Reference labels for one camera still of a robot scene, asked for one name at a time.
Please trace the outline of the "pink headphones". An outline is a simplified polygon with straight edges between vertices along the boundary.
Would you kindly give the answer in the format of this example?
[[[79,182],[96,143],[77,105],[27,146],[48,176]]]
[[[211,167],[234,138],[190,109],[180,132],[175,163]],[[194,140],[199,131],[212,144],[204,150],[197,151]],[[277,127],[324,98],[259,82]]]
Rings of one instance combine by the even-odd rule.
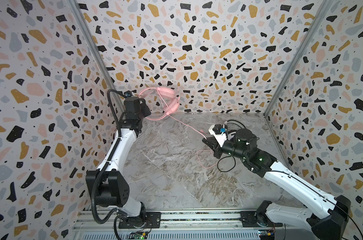
[[[152,87],[146,88],[142,90],[139,94],[139,98],[144,98],[149,93],[156,92],[157,96],[160,99],[160,102],[163,106],[164,114],[159,118],[149,118],[146,117],[150,121],[160,121],[165,117],[171,116],[176,113],[179,108],[180,97],[177,97],[176,91],[167,87]]]

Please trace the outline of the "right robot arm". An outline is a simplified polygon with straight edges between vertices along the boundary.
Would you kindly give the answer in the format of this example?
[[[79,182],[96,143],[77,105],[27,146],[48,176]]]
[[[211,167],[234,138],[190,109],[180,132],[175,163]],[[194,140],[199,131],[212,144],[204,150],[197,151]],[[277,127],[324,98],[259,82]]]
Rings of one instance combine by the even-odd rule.
[[[239,159],[249,171],[278,185],[304,205],[296,208],[263,201],[254,214],[259,226],[285,224],[312,232],[319,240],[342,239],[349,220],[348,198],[328,194],[295,175],[273,155],[260,150],[258,137],[246,128],[229,133],[226,125],[218,124],[208,131],[211,136],[202,142],[215,158],[226,155]]]

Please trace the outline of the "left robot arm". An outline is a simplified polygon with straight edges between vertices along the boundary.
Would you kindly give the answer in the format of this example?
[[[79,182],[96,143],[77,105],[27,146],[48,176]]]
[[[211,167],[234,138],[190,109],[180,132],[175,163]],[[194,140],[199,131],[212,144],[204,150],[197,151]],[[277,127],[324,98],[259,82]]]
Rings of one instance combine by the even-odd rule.
[[[129,221],[146,221],[143,203],[130,194],[129,184],[123,176],[128,153],[142,130],[142,122],[151,112],[145,99],[127,97],[125,111],[117,118],[117,132],[111,148],[102,163],[94,171],[86,173],[86,184],[90,194],[90,209],[96,223],[104,224],[116,213]]]

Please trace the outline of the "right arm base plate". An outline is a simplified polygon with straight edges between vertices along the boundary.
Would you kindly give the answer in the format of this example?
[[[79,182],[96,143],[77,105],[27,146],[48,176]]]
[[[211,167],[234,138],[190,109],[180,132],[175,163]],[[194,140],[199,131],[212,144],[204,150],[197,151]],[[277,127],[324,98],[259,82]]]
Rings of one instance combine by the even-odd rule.
[[[281,223],[273,223],[262,214],[256,211],[241,211],[239,220],[244,228],[272,228],[283,227]]]

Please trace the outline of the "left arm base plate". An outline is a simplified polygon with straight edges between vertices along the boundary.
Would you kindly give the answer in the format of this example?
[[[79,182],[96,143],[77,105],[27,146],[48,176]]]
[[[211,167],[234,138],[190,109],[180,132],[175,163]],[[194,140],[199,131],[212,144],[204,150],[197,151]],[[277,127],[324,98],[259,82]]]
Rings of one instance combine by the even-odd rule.
[[[148,212],[138,217],[123,218],[118,224],[119,229],[159,229],[161,212]]]

